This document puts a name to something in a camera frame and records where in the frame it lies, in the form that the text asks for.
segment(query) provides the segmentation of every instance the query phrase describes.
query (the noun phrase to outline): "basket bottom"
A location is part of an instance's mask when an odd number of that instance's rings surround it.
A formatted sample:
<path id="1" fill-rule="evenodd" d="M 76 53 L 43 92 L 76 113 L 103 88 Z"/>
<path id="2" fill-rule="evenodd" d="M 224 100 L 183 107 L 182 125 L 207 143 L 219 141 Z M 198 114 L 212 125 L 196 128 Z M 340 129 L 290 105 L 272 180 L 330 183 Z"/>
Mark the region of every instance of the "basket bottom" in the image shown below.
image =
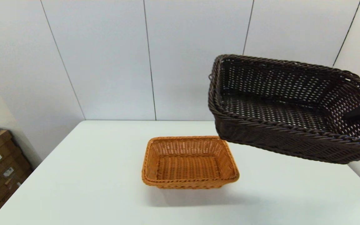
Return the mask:
<path id="1" fill-rule="evenodd" d="M 181 157 L 164 156 L 159 159 L 158 180 L 220 178 L 216 157 L 213 155 Z"/>
<path id="2" fill-rule="evenodd" d="M 290 102 L 273 101 L 256 96 L 226 94 L 222 106 L 225 110 L 244 117 L 286 123 L 298 127 L 329 131 L 324 114 L 313 107 Z"/>

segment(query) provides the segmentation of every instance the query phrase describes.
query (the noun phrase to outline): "wicker basket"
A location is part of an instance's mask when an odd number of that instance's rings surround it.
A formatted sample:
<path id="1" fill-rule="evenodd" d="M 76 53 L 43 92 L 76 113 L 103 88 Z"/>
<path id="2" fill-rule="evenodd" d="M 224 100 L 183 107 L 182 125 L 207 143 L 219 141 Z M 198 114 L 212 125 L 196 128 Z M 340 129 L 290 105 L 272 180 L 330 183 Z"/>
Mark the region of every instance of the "wicker basket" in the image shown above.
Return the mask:
<path id="1" fill-rule="evenodd" d="M 148 142 L 142 180 L 158 188 L 209 189 L 238 180 L 226 141 L 217 136 L 156 137 Z"/>
<path id="2" fill-rule="evenodd" d="M 346 164 L 360 160 L 360 78 L 300 62 L 218 56 L 209 109 L 220 138 L 276 153 Z"/>

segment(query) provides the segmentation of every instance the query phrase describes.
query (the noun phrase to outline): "basket rim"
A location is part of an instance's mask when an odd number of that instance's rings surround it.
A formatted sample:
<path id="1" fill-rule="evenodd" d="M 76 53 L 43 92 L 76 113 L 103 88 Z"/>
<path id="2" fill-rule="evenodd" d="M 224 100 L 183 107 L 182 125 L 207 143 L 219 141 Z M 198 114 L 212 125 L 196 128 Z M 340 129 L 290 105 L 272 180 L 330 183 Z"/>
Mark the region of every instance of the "basket rim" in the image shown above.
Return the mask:
<path id="1" fill-rule="evenodd" d="M 226 120 L 228 122 L 247 125 L 247 126 L 255 126 L 255 127 L 259 126 L 262 128 L 276 130 L 279 132 L 287 132 L 295 135 L 306 136 L 313 139 L 327 140 L 333 143 L 347 144 L 349 146 L 360 147 L 360 138 L 358 137 L 352 137 L 345 134 L 335 134 L 323 130 L 294 126 L 284 122 L 265 121 L 262 119 L 258 119 L 254 117 L 246 117 L 236 114 L 234 112 L 224 110 L 218 98 L 219 90 L 217 89 L 217 85 L 218 85 L 218 77 L 220 75 L 220 66 L 222 64 L 222 61 L 227 58 L 252 60 L 255 62 L 270 63 L 270 64 L 276 64 L 282 66 L 288 65 L 303 69 L 331 70 L 335 74 L 342 75 L 350 79 L 351 81 L 357 82 L 360 85 L 360 77 L 357 74 L 354 74 L 347 70 L 340 70 L 337 68 L 330 68 L 320 65 L 308 64 L 304 62 L 276 60 L 276 59 L 268 59 L 262 57 L 240 56 L 235 54 L 223 54 L 216 57 L 212 68 L 212 73 L 211 75 L 209 75 L 211 82 L 209 88 L 208 106 L 210 111 L 214 114 L 215 117 L 219 117 L 220 119 Z"/>
<path id="2" fill-rule="evenodd" d="M 226 151 L 227 156 L 229 157 L 230 161 L 231 161 L 231 165 L 232 165 L 232 170 L 234 172 L 234 176 L 231 177 L 227 177 L 227 178 L 204 178 L 204 179 L 173 179 L 173 180 L 160 180 L 160 179 L 151 179 L 148 178 L 147 176 L 147 161 L 149 159 L 149 152 L 151 149 L 151 146 L 153 145 L 154 141 L 157 140 L 216 140 L 221 142 L 224 145 L 224 151 Z M 177 183 L 177 182 L 199 182 L 199 181 L 232 181 L 235 182 L 238 180 L 238 178 L 240 177 L 240 173 L 238 171 L 236 162 L 234 160 L 233 155 L 231 154 L 230 148 L 227 144 L 227 142 L 225 140 L 222 140 L 219 136 L 178 136 L 178 137 L 154 137 L 151 138 L 148 141 L 147 144 L 147 149 L 145 152 L 145 156 L 144 156 L 144 162 L 143 162 L 143 166 L 142 166 L 142 180 L 144 181 L 144 183 L 147 181 L 151 185 L 151 184 L 155 184 L 153 186 L 159 186 L 159 184 L 162 183 Z"/>

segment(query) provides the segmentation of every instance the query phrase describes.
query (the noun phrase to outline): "table surface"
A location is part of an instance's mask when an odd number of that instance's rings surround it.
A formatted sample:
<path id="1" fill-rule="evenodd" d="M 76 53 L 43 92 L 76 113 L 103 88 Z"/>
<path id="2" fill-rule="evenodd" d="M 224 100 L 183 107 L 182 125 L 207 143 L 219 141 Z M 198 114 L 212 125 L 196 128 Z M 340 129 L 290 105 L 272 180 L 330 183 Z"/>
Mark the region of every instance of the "table surface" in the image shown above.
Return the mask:
<path id="1" fill-rule="evenodd" d="M 240 179 L 167 190 L 141 180 L 161 136 L 217 135 L 212 121 L 84 121 L 0 210 L 0 225 L 360 225 L 360 178 L 347 166 L 229 143 Z"/>

